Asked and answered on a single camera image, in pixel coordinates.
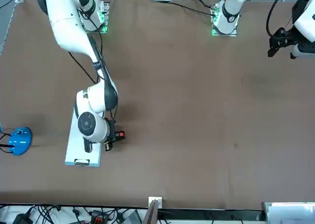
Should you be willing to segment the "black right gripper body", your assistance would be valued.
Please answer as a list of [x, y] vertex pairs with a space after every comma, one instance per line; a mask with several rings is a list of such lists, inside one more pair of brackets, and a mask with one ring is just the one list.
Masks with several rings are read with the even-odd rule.
[[107, 123], [109, 125], [109, 135], [108, 135], [108, 141], [110, 143], [113, 143], [116, 141], [116, 129], [115, 129], [115, 122], [113, 120], [107, 120]]

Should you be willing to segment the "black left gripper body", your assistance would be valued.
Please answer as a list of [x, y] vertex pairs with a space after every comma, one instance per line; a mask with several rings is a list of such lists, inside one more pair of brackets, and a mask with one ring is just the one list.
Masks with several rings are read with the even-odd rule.
[[296, 40], [294, 38], [294, 36], [291, 33], [291, 30], [286, 31], [284, 28], [279, 28], [274, 34], [274, 37], [276, 38], [291, 38], [292, 39], [292, 44], [294, 45], [296, 43]]

